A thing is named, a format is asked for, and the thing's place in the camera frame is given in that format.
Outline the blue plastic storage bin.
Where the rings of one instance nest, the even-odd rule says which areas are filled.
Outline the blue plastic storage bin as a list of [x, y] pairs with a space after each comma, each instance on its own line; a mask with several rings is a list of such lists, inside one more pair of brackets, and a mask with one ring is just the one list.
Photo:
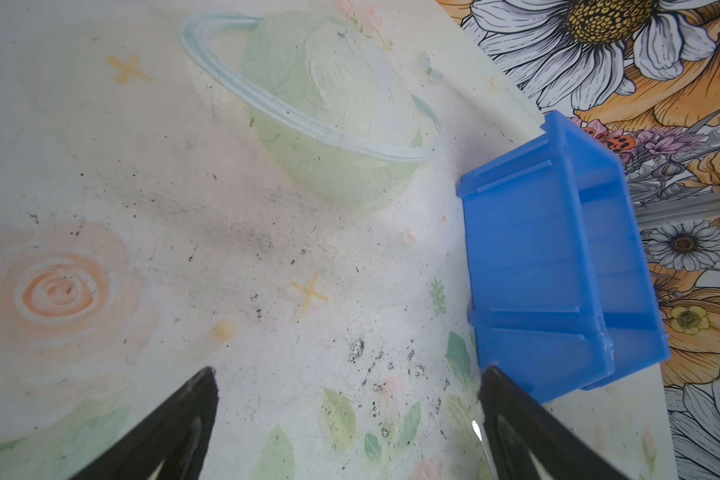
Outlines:
[[559, 112], [542, 129], [457, 193], [479, 366], [547, 403], [670, 348], [620, 158]]

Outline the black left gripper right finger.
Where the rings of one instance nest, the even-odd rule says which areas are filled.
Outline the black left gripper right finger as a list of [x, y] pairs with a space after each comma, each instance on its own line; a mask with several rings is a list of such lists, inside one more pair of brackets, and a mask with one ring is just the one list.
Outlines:
[[477, 428], [495, 479], [623, 479], [541, 404], [495, 366], [482, 374]]

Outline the right aluminium corner post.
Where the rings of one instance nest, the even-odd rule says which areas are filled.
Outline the right aluminium corner post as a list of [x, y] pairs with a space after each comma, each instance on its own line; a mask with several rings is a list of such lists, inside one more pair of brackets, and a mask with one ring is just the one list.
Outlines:
[[719, 218], [720, 192], [638, 207], [635, 215], [641, 230], [684, 221]]

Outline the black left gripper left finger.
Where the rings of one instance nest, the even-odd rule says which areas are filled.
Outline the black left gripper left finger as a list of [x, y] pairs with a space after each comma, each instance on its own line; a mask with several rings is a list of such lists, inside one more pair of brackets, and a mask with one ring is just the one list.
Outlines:
[[218, 408], [215, 371], [206, 366], [75, 479], [197, 479]]

